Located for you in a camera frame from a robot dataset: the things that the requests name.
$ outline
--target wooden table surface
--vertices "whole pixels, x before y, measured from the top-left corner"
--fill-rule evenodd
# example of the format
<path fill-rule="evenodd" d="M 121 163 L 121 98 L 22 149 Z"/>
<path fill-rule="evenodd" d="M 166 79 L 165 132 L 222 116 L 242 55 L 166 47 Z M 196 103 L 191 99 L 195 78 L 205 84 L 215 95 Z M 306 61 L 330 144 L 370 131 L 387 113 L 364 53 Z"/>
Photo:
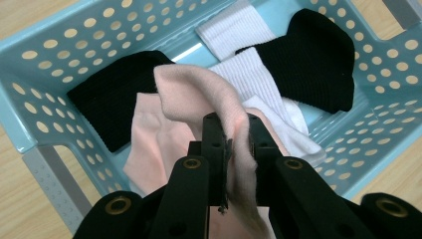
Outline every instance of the wooden table surface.
<path fill-rule="evenodd" d="M 0 0 L 0 40 L 78 0 Z M 381 0 L 353 0 L 381 38 L 401 31 L 391 21 Z M 386 170 L 369 183 L 353 201 L 368 192 L 382 191 L 422 210 L 422 137 L 407 148 Z M 91 203 L 100 196 L 66 148 L 58 148 L 64 162 Z M 72 234 L 50 204 L 31 172 L 0 126 L 0 238 L 71 238 Z"/>

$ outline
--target basket hole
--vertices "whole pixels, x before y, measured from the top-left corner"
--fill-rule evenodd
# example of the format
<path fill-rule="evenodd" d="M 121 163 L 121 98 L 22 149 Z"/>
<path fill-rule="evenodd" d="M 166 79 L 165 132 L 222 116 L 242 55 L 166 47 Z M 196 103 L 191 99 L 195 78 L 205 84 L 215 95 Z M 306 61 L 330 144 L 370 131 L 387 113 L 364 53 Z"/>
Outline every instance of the basket hole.
<path fill-rule="evenodd" d="M 131 12 L 129 14 L 127 14 L 127 21 L 133 21 L 137 18 L 137 13 L 136 12 Z"/>
<path fill-rule="evenodd" d="M 32 114 L 36 114 L 37 113 L 37 109 L 35 109 L 35 107 L 30 104 L 30 103 L 24 103 L 25 108 L 28 110 L 28 112 L 32 113 Z"/>
<path fill-rule="evenodd" d="M 94 61 L 93 61 L 93 64 L 94 64 L 94 66 L 98 66 L 99 64 L 101 64 L 103 62 L 103 59 L 101 59 L 101 58 L 98 58 L 98 59 L 95 59 Z"/>
<path fill-rule="evenodd" d="M 109 26 L 112 30 L 117 30 L 121 27 L 121 23 L 119 21 L 112 22 Z"/>
<path fill-rule="evenodd" d="M 419 54 L 415 57 L 416 63 L 422 64 L 422 54 Z"/>
<path fill-rule="evenodd" d="M 417 103 L 418 101 L 416 101 L 416 100 L 413 100 L 413 101 L 409 101 L 409 102 L 407 102 L 407 103 L 405 103 L 404 105 L 406 106 L 406 107 L 408 107 L 408 106 L 412 106 L 412 105 L 414 105 L 415 103 Z"/>
<path fill-rule="evenodd" d="M 381 59 L 380 57 L 373 57 L 373 58 L 372 58 L 372 63 L 373 63 L 374 65 L 381 65 L 381 63 L 382 63 L 382 59 Z"/>
<path fill-rule="evenodd" d="M 378 152 L 378 150 L 377 150 L 377 149 L 371 149 L 371 150 L 368 150 L 368 151 L 365 153 L 365 155 L 366 155 L 366 156 L 373 156 L 373 155 L 375 155 L 377 152 Z"/>
<path fill-rule="evenodd" d="M 368 79 L 370 82 L 375 82 L 375 81 L 376 81 L 376 77 L 375 77 L 375 75 L 372 75 L 372 74 L 369 74 L 369 75 L 367 76 L 367 79 Z"/>
<path fill-rule="evenodd" d="M 383 131 L 384 131 L 384 128 L 379 127 L 379 128 L 374 129 L 374 130 L 372 131 L 372 133 L 373 133 L 373 134 L 378 134 L 378 133 L 381 133 L 381 132 L 383 132 Z"/>
<path fill-rule="evenodd" d="M 345 9 L 344 9 L 344 8 L 339 8 L 339 9 L 337 10 L 337 15 L 338 15 L 338 17 L 344 17 L 346 13 L 347 13 L 347 12 L 345 11 Z"/>
<path fill-rule="evenodd" d="M 97 153 L 96 153 L 96 159 L 97 159 L 98 162 L 103 162 L 104 161 L 103 158 L 99 154 L 97 154 Z"/>
<path fill-rule="evenodd" d="M 69 67 L 77 67 L 80 64 L 79 60 L 71 60 L 69 61 Z"/>
<path fill-rule="evenodd" d="M 179 8 L 179 7 L 181 7 L 183 5 L 183 0 L 178 0 L 177 2 L 176 2 L 176 8 Z"/>
<path fill-rule="evenodd" d="M 170 12 L 170 8 L 169 7 L 165 7 L 161 10 L 161 15 L 165 16 Z"/>
<path fill-rule="evenodd" d="M 360 152 L 360 148 L 356 147 L 356 148 L 352 149 L 351 151 L 349 151 L 348 153 L 349 154 L 357 154 L 359 152 Z"/>
<path fill-rule="evenodd" d="M 111 17 L 114 14 L 114 9 L 113 8 L 107 8 L 103 11 L 103 16 L 106 18 Z"/>
<path fill-rule="evenodd" d="M 149 29 L 149 32 L 150 33 L 154 33 L 154 32 L 156 32 L 158 30 L 158 27 L 157 26 L 152 26 L 150 29 Z"/>
<path fill-rule="evenodd" d="M 145 37 L 145 34 L 141 33 L 136 36 L 136 41 L 141 41 Z"/>
<path fill-rule="evenodd" d="M 132 0 L 123 0 L 121 1 L 121 7 L 128 8 L 132 4 Z"/>
<path fill-rule="evenodd" d="M 25 60 L 32 60 L 38 56 L 36 51 L 26 51 L 22 54 L 22 58 Z"/>
<path fill-rule="evenodd" d="M 83 49 L 83 48 L 85 48 L 87 45 L 88 45 L 88 42 L 87 42 L 87 41 L 85 41 L 85 40 L 82 40 L 82 41 L 77 42 L 76 47 L 77 47 L 78 49 Z"/>
<path fill-rule="evenodd" d="M 37 90 L 31 89 L 31 92 L 34 95 L 34 97 L 36 97 L 38 99 L 41 99 L 42 98 L 41 94 Z"/>
<path fill-rule="evenodd" d="M 117 34 L 117 37 L 116 38 L 121 41 L 124 38 L 126 38 L 126 33 L 125 32 L 121 32 L 121 33 Z"/>
<path fill-rule="evenodd" d="M 15 89 L 15 91 L 17 92 L 17 93 L 19 93 L 19 94 L 21 94 L 21 95 L 25 95 L 26 94 L 26 92 L 25 92 L 25 90 L 20 86 L 20 85 L 18 85 L 18 84 L 16 84 L 16 83 L 13 83 L 12 84 L 12 87 L 13 87 L 13 89 Z"/>
<path fill-rule="evenodd" d="M 67 76 L 67 77 L 64 77 L 63 79 L 62 79 L 62 82 L 63 83 L 70 83 L 71 81 L 73 81 L 74 80 L 74 77 L 72 77 L 72 76 Z"/>
<path fill-rule="evenodd" d="M 377 93 L 379 93 L 379 94 L 383 94 L 383 93 L 385 93 L 385 89 L 384 89 L 383 87 L 381 87 L 381 86 L 377 86 L 377 87 L 375 87 L 375 91 L 376 91 Z"/>
<path fill-rule="evenodd" d="M 107 49 L 111 46 L 111 41 L 106 41 L 102 43 L 102 48 Z"/>
<path fill-rule="evenodd" d="M 334 157 L 329 157 L 326 160 L 324 160 L 325 163 L 331 163 L 332 161 L 334 161 Z"/>
<path fill-rule="evenodd" d="M 390 133 L 395 134 L 395 133 L 401 132 L 402 130 L 403 130 L 403 127 L 397 127 L 397 128 L 392 129 Z"/>
<path fill-rule="evenodd" d="M 398 51 L 395 50 L 395 49 L 390 49 L 390 50 L 387 51 L 387 56 L 389 58 L 396 58 L 396 57 L 398 57 Z"/>
<path fill-rule="evenodd" d="M 382 69 L 381 70 L 381 76 L 383 77 L 390 77 L 391 76 L 391 71 L 388 69 Z"/>
<path fill-rule="evenodd" d="M 41 70 L 49 69 L 53 66 L 53 64 L 50 61 L 44 61 L 38 64 L 38 68 Z"/>
<path fill-rule="evenodd" d="M 87 20 L 85 20 L 84 22 L 84 26 L 86 28 L 91 28 L 93 27 L 95 24 L 97 23 L 97 20 L 95 18 L 89 18 Z"/>
<path fill-rule="evenodd" d="M 94 50 L 89 50 L 85 53 L 86 58 L 92 58 L 95 55 L 96 55 L 96 51 L 94 51 Z"/>
<path fill-rule="evenodd" d="M 196 8 L 196 3 L 192 3 L 189 6 L 189 11 L 193 11 L 193 10 L 195 10 L 195 8 Z"/>
<path fill-rule="evenodd" d="M 47 126 L 46 126 L 43 122 L 41 122 L 41 121 L 37 121 L 37 122 L 36 122 L 36 125 L 37 125 L 37 128 L 38 128 L 41 132 L 44 132 L 44 133 L 49 132 L 49 129 L 47 128 Z"/>
<path fill-rule="evenodd" d="M 78 34 L 78 30 L 71 28 L 65 31 L 66 38 L 73 38 Z"/>
<path fill-rule="evenodd" d="M 82 74 L 85 74 L 87 71 L 88 71 L 87 67 L 82 67 L 78 70 L 78 73 L 82 75 Z"/>
<path fill-rule="evenodd" d="M 77 130 L 78 130 L 81 134 L 84 134 L 84 133 L 85 133 L 84 129 L 83 129 L 81 126 L 79 126 L 79 125 L 77 125 Z"/>
<path fill-rule="evenodd" d="M 77 139 L 77 144 L 80 148 L 85 149 L 85 145 L 82 141 L 80 141 L 79 139 Z"/>
<path fill-rule="evenodd" d="M 50 108 L 46 107 L 46 106 L 41 106 L 41 109 L 43 109 L 44 113 L 49 115 L 50 117 L 53 115 L 52 110 L 50 110 Z"/>
<path fill-rule="evenodd" d="M 56 122 L 53 122 L 53 127 L 56 129 L 57 132 L 64 132 L 63 128 L 61 125 L 59 125 Z"/>
<path fill-rule="evenodd" d="M 340 180 L 345 180 L 345 179 L 350 178 L 350 176 L 351 176 L 351 173 L 350 173 L 350 172 L 346 172 L 346 173 L 341 174 L 341 175 L 338 177 L 338 179 L 340 179 Z"/>
<path fill-rule="evenodd" d="M 351 139 L 349 139 L 348 141 L 347 141 L 347 143 L 354 143 L 354 142 L 356 142 L 357 141 L 357 138 L 351 138 Z"/>
<path fill-rule="evenodd" d="M 406 82 L 410 85 L 415 85 L 419 82 L 419 79 L 415 76 L 408 76 L 406 77 Z"/>
<path fill-rule="evenodd" d="M 102 30 L 96 31 L 94 33 L 94 39 L 99 40 L 101 38 L 103 38 L 106 35 L 106 33 Z"/>
<path fill-rule="evenodd" d="M 321 6 L 321 7 L 319 7 L 319 8 L 317 9 L 317 11 L 318 11 L 319 13 L 321 13 L 321 14 L 325 15 L 325 13 L 326 13 L 326 8 L 325 8 L 324 6 Z"/>
<path fill-rule="evenodd" d="M 70 124 L 66 123 L 66 128 L 68 129 L 69 132 L 75 133 L 75 129 Z"/>
<path fill-rule="evenodd" d="M 402 120 L 401 122 L 409 123 L 409 122 L 412 122 L 414 120 L 415 120 L 415 118 L 407 118 L 407 119 Z"/>
<path fill-rule="evenodd" d="M 87 139 L 86 140 L 86 142 L 87 142 L 87 145 L 90 147 L 90 148 L 94 148 L 94 144 L 89 140 L 89 139 Z"/>
<path fill-rule="evenodd" d="M 396 81 L 392 81 L 392 82 L 390 82 L 390 88 L 391 89 L 394 89 L 394 90 L 397 90 L 397 89 L 400 89 L 400 83 L 398 83 L 398 82 L 396 82 Z"/>
<path fill-rule="evenodd" d="M 109 51 L 109 52 L 107 53 L 107 55 L 108 55 L 109 57 L 114 57 L 114 56 L 115 56 L 115 54 L 117 54 L 117 51 L 116 51 L 116 50 L 111 50 L 111 51 Z"/>
<path fill-rule="evenodd" d="M 364 161 L 360 160 L 360 161 L 356 161 L 354 163 L 351 164 L 352 167 L 361 167 L 365 164 Z"/>
<path fill-rule="evenodd" d="M 183 10 L 181 10 L 181 11 L 178 11 L 177 12 L 177 14 L 176 14 L 176 18 L 181 18 L 181 17 L 183 17 Z"/>
<path fill-rule="evenodd" d="M 57 115 L 59 115 L 59 117 L 61 117 L 61 118 L 64 118 L 64 117 L 65 117 L 65 114 L 63 114 L 63 112 L 62 112 L 61 110 L 59 110 L 59 109 L 56 109 L 56 113 L 57 113 Z"/>
<path fill-rule="evenodd" d="M 367 144 L 367 143 L 370 143 L 370 142 L 372 142 L 372 138 L 371 137 L 367 137 L 367 138 L 364 138 L 360 143 Z"/>
<path fill-rule="evenodd" d="M 151 24 L 153 22 L 155 22 L 155 15 L 151 15 L 146 19 L 146 22 Z"/>
<path fill-rule="evenodd" d="M 63 74 L 63 72 L 64 71 L 62 69 L 57 69 L 57 70 L 55 70 L 55 71 L 52 72 L 52 76 L 53 77 L 59 77 L 59 76 L 61 76 Z"/>
<path fill-rule="evenodd" d="M 46 93 L 46 97 L 47 97 L 47 99 L 49 99 L 50 102 L 52 102 L 52 103 L 56 102 L 56 100 L 50 94 Z"/>
<path fill-rule="evenodd" d="M 137 31 L 140 30 L 140 28 L 141 28 L 141 25 L 139 23 L 137 23 L 137 24 L 133 25 L 132 32 L 137 32 Z"/>
<path fill-rule="evenodd" d="M 404 44 L 407 50 L 415 50 L 418 47 L 418 45 L 419 43 L 416 40 L 409 40 Z"/>
<path fill-rule="evenodd" d="M 366 63 L 360 63 L 359 64 L 359 69 L 361 71 L 366 71 L 366 70 L 368 70 L 368 65 Z"/>
<path fill-rule="evenodd" d="M 147 3 L 145 4 L 145 6 L 143 6 L 143 12 L 144 13 L 150 12 L 153 7 L 154 5 L 152 3 Z"/>
<path fill-rule="evenodd" d="M 47 49 L 55 48 L 57 47 L 57 45 L 59 45 L 59 43 L 54 39 L 47 40 L 43 44 L 44 48 L 47 48 Z"/>
<path fill-rule="evenodd" d="M 67 59 L 71 56 L 71 53 L 69 51 L 61 51 L 57 54 L 57 58 L 59 59 Z"/>
<path fill-rule="evenodd" d="M 123 44 L 121 45 L 121 47 L 122 47 L 123 49 L 127 49 L 127 48 L 129 48 L 129 47 L 130 47 L 130 45 L 131 45 L 131 43 L 130 43 L 130 42 L 125 42 L 125 43 L 123 43 Z"/>
<path fill-rule="evenodd" d="M 171 18 L 166 18 L 164 19 L 164 21 L 162 22 L 162 25 L 167 26 L 168 24 L 171 23 Z"/>
<path fill-rule="evenodd" d="M 407 71 L 407 69 L 409 69 L 409 65 L 407 65 L 407 63 L 405 62 L 400 62 L 396 65 L 397 70 L 404 72 Z"/>
<path fill-rule="evenodd" d="M 329 169 L 323 175 L 325 175 L 325 176 L 332 176 L 333 174 L 335 174 L 335 170 L 334 169 Z"/>
<path fill-rule="evenodd" d="M 390 141 L 391 141 L 391 139 L 387 137 L 387 138 L 383 138 L 383 139 L 379 140 L 378 144 L 383 145 L 383 144 L 386 144 Z"/>
<path fill-rule="evenodd" d="M 355 26 L 355 23 L 354 23 L 354 21 L 352 21 L 352 20 L 348 20 L 348 21 L 345 23 L 345 26 L 346 26 L 348 29 L 353 29 L 353 28 L 354 28 L 354 26 Z"/>
<path fill-rule="evenodd" d="M 372 46 L 371 46 L 371 45 L 369 45 L 369 44 L 366 44 L 366 45 L 364 45 L 364 46 L 363 46 L 363 51 L 364 51 L 365 53 L 371 53 L 371 52 L 372 52 L 372 50 L 373 50 L 373 48 L 372 48 Z"/>
<path fill-rule="evenodd" d="M 337 162 L 337 164 L 338 165 L 345 165 L 345 164 L 347 164 L 347 162 L 348 162 L 347 158 L 342 158 Z"/>
<path fill-rule="evenodd" d="M 364 35 L 361 32 L 357 32 L 356 34 L 354 34 L 354 39 L 356 39 L 356 41 L 360 42 L 363 40 L 363 38 L 364 38 Z"/>
<path fill-rule="evenodd" d="M 92 165 L 96 164 L 96 161 L 90 155 L 87 155 L 87 160 Z"/>
<path fill-rule="evenodd" d="M 364 134 L 364 133 L 366 133 L 366 132 L 368 132 L 368 129 L 367 129 L 367 128 L 364 128 L 364 129 L 359 130 L 359 131 L 357 132 L 357 134 Z"/>

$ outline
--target laundry basket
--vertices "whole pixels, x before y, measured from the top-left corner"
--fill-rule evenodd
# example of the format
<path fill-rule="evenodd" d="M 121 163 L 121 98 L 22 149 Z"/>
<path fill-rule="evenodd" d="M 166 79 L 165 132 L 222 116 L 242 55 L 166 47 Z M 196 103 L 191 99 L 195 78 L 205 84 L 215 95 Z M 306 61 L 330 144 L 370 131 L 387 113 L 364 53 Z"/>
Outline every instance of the laundry basket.
<path fill-rule="evenodd" d="M 80 0 L 1 42 L 0 121 L 72 232 L 91 205 L 54 145 L 72 151 L 101 195 L 129 190 L 122 168 L 130 145 L 109 152 L 66 92 L 118 58 L 144 50 L 159 50 L 178 63 L 212 66 L 217 60 L 194 29 L 233 2 Z M 408 24 L 384 41 L 350 1 L 252 3 L 279 36 L 296 11 L 310 8 L 354 41 L 352 110 L 331 115 L 301 105 L 311 138 L 327 153 L 316 171 L 339 195 L 352 197 L 422 134 L 422 25 Z M 406 7 L 418 11 L 420 5 Z M 291 15 L 280 14 L 287 8 Z"/>

